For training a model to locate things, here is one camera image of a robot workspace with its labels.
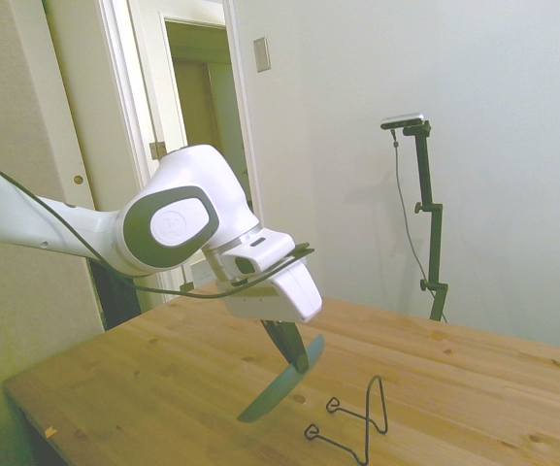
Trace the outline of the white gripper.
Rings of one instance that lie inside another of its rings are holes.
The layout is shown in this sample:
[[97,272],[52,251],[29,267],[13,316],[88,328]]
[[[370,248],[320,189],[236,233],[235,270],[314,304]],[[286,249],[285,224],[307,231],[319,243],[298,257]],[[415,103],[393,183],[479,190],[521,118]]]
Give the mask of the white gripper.
[[308,322],[322,307],[322,297],[305,260],[297,260],[269,279],[223,299],[233,316],[262,319],[276,348],[299,373],[309,369],[305,346],[293,322]]

